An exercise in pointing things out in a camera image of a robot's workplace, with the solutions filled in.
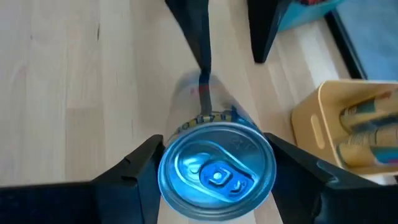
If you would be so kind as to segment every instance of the wooden table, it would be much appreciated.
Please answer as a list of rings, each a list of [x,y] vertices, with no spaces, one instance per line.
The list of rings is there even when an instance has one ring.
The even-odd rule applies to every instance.
[[[280,33],[266,64],[246,3],[210,1],[213,72],[263,131],[294,142],[290,110],[348,77],[323,20]],[[175,82],[197,70],[163,0],[0,2],[0,184],[92,179],[163,133]],[[161,203],[159,223],[194,223]],[[281,223],[272,196],[230,223]]]

